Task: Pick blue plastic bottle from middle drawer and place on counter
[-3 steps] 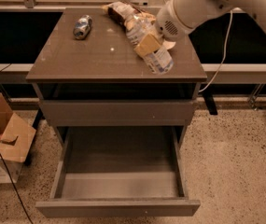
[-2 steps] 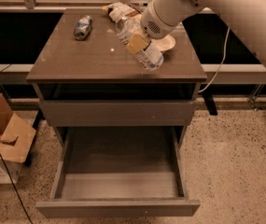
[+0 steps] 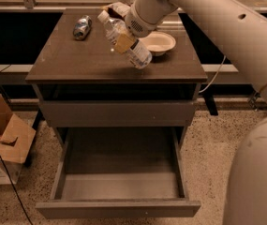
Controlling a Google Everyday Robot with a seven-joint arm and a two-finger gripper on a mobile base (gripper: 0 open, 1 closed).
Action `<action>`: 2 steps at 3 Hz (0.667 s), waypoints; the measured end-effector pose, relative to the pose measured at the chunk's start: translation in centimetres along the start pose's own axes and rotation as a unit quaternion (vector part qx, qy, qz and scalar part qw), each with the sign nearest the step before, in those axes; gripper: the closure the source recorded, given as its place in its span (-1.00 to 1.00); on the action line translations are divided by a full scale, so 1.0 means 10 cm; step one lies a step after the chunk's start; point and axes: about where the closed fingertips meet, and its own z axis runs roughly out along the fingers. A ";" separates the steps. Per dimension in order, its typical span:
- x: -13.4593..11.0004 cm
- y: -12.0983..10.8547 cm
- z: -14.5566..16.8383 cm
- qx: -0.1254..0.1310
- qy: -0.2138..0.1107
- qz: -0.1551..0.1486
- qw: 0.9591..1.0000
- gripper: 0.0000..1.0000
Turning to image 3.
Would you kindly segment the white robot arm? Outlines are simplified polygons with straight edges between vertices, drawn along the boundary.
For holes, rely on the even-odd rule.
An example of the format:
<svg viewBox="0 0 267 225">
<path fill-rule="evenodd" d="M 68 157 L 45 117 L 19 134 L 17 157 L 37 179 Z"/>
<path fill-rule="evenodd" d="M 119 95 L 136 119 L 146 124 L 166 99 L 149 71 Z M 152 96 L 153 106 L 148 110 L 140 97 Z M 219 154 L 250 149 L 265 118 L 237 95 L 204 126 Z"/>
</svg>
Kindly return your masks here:
<svg viewBox="0 0 267 225">
<path fill-rule="evenodd" d="M 236 0 L 135 0 L 126 26 L 144 38 L 181 8 L 267 103 L 267 19 Z M 267 117 L 234 156 L 223 225 L 267 225 Z"/>
</svg>

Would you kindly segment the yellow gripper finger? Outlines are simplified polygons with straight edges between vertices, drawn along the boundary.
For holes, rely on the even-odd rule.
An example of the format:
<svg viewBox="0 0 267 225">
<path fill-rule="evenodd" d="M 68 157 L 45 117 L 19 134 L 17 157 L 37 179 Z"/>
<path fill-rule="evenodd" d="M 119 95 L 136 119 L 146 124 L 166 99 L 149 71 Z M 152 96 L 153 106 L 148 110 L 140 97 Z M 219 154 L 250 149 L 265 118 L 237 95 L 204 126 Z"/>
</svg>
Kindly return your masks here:
<svg viewBox="0 0 267 225">
<path fill-rule="evenodd" d="M 133 35 L 122 33 L 114 45 L 114 49 L 118 53 L 125 53 L 135 43 L 136 38 Z"/>
</svg>

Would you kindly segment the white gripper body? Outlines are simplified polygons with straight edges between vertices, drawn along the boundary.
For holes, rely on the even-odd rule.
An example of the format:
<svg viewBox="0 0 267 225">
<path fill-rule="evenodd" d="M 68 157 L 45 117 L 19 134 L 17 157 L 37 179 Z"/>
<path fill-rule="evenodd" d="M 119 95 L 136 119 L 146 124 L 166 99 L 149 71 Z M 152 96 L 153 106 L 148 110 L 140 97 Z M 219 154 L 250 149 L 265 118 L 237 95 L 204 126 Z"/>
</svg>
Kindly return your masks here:
<svg viewBox="0 0 267 225">
<path fill-rule="evenodd" d="M 134 3 L 125 16 L 127 29 L 137 38 L 145 38 L 155 30 L 158 19 L 150 7 Z"/>
</svg>

